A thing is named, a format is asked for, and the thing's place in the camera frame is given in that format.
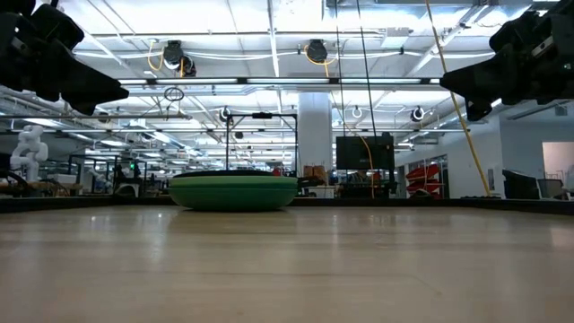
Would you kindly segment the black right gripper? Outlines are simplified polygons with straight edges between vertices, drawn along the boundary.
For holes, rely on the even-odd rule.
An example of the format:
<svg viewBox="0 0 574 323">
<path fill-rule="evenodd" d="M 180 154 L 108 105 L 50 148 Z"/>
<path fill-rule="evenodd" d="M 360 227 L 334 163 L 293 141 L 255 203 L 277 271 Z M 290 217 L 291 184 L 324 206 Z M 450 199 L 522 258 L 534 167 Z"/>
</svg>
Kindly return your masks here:
<svg viewBox="0 0 574 323">
<path fill-rule="evenodd" d="M 508 104 L 574 99 L 574 17 L 551 13 L 541 17 L 532 44 L 520 50 L 505 45 L 494 57 L 440 78 L 443 88 L 471 99 L 465 101 L 468 121 L 490 114 L 490 101 L 502 97 Z"/>
</svg>

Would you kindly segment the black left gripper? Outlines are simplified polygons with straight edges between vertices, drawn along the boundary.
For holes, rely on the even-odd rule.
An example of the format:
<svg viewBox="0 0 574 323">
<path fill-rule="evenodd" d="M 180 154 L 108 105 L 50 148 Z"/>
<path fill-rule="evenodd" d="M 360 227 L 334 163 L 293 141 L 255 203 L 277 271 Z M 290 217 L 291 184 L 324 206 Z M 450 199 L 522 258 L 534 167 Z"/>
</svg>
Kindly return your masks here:
<svg viewBox="0 0 574 323">
<path fill-rule="evenodd" d="M 102 101 L 125 99 L 120 82 L 76 60 L 53 36 L 57 13 L 0 13 L 0 84 L 40 98 L 62 98 L 84 115 Z"/>
</svg>

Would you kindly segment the black plastic plate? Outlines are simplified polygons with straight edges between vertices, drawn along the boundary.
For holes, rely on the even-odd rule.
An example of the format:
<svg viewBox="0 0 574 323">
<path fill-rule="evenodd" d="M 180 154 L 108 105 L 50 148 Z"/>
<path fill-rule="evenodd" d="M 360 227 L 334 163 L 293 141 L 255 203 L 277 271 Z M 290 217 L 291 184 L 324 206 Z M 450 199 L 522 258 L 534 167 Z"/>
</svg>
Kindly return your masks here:
<svg viewBox="0 0 574 323">
<path fill-rule="evenodd" d="M 175 175 L 173 179 L 216 176 L 274 176 L 272 172 L 263 170 L 201 170 Z"/>
</svg>

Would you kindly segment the light green plastic plate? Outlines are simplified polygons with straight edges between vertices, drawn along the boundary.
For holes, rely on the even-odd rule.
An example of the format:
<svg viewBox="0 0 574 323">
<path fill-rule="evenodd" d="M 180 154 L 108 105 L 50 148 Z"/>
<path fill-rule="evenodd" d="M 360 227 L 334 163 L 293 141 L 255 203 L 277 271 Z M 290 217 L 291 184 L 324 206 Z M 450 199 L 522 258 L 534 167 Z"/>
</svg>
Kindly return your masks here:
<svg viewBox="0 0 574 323">
<path fill-rule="evenodd" d="M 200 176 L 172 178 L 170 188 L 261 186 L 270 188 L 296 188 L 298 180 L 276 176 Z"/>
</svg>

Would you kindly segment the red storage bins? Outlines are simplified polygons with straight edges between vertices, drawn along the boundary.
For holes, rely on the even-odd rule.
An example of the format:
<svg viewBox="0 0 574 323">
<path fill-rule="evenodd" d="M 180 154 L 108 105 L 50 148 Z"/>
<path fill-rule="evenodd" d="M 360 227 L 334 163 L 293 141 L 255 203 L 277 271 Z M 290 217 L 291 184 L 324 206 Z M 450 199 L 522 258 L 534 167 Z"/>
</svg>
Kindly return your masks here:
<svg viewBox="0 0 574 323">
<path fill-rule="evenodd" d="M 438 194 L 442 186 L 442 182 L 439 180 L 439 165 L 436 163 L 411 170 L 405 178 L 407 181 L 406 191 L 409 194 L 414 194 L 420 190 L 432 195 Z"/>
</svg>

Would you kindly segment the black monitor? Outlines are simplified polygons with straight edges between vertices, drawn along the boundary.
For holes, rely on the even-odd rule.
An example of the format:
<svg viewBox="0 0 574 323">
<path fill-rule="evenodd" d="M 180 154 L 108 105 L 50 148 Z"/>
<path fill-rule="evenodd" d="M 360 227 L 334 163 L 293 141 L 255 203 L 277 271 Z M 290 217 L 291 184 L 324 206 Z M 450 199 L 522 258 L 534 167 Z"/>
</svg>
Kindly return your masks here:
<svg viewBox="0 0 574 323">
<path fill-rule="evenodd" d="M 393 170 L 394 137 L 388 132 L 377 136 L 339 136 L 335 141 L 338 170 Z"/>
</svg>

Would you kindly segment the white building column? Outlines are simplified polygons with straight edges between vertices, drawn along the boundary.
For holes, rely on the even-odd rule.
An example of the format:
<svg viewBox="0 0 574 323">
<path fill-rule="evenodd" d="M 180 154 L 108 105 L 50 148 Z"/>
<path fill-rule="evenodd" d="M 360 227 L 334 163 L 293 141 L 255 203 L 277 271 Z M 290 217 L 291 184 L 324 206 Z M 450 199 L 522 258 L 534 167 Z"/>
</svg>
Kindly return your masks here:
<svg viewBox="0 0 574 323">
<path fill-rule="evenodd" d="M 333 165 L 332 103 L 327 92 L 298 94 L 298 144 L 300 169 Z"/>
</svg>

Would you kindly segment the green bowl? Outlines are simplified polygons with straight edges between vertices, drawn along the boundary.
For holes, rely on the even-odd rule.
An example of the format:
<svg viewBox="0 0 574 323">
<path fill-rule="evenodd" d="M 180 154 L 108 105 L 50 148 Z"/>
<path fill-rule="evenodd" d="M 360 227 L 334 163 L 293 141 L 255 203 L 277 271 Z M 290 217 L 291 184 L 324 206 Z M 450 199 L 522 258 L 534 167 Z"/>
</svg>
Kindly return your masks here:
<svg viewBox="0 0 574 323">
<path fill-rule="evenodd" d="M 202 212 L 270 211 L 287 206 L 296 196 L 290 188 L 171 188 L 171 199 Z"/>
</svg>

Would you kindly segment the long ceiling light strip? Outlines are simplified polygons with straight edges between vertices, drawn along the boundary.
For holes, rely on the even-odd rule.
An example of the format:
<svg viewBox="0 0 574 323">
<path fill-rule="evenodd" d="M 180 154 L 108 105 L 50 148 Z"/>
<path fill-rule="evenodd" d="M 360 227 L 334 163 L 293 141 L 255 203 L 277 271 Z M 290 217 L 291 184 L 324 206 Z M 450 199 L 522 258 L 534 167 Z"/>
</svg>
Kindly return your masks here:
<svg viewBox="0 0 574 323">
<path fill-rule="evenodd" d="M 191 85 L 191 84 L 289 84 L 289 85 L 306 85 L 306 84 L 384 84 L 384 85 L 427 85 L 439 84 L 439 78 L 146 78 L 146 79 L 118 79 L 122 85 Z"/>
</svg>

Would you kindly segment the black aluminium table frame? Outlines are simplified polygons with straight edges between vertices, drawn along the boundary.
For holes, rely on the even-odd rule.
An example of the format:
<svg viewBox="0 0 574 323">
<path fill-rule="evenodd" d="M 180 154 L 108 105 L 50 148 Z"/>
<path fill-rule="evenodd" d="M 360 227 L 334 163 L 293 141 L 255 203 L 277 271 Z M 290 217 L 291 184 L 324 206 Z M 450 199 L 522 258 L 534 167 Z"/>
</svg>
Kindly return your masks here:
<svg viewBox="0 0 574 323">
<path fill-rule="evenodd" d="M 58 209 L 89 208 L 117 205 L 174 205 L 169 197 L 132 198 L 120 196 L 76 197 L 25 197 L 0 198 L 0 214 L 47 211 Z M 574 216 L 574 201 L 521 200 L 499 198 L 459 199 L 318 199 L 295 198 L 289 207 L 468 207 L 501 211 L 517 211 L 536 214 L 559 214 Z"/>
</svg>

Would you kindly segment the black rack frame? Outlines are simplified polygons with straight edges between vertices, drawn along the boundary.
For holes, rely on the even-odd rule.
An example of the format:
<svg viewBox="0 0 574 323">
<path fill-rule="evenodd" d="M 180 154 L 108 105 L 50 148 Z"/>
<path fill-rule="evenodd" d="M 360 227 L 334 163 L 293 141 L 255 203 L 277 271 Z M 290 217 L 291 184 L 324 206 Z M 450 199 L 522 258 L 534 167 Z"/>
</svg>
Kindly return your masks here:
<svg viewBox="0 0 574 323">
<path fill-rule="evenodd" d="M 235 117 L 239 118 L 239 120 L 234 121 L 234 125 L 231 126 L 230 122 Z M 225 170 L 230 169 L 230 132 L 235 128 L 235 126 L 238 126 L 244 118 L 253 118 L 253 119 L 279 118 L 291 129 L 295 137 L 294 162 L 295 162 L 295 177 L 297 177 L 300 148 L 299 148 L 299 133 L 298 133 L 299 122 L 298 122 L 298 115 L 295 113 L 291 114 L 271 113 L 271 112 L 254 112 L 254 113 L 239 113 L 239 114 L 229 113 L 228 116 L 225 118 Z M 287 121 L 285 120 L 286 118 L 293 118 L 294 120 L 293 127 L 287 123 Z"/>
</svg>

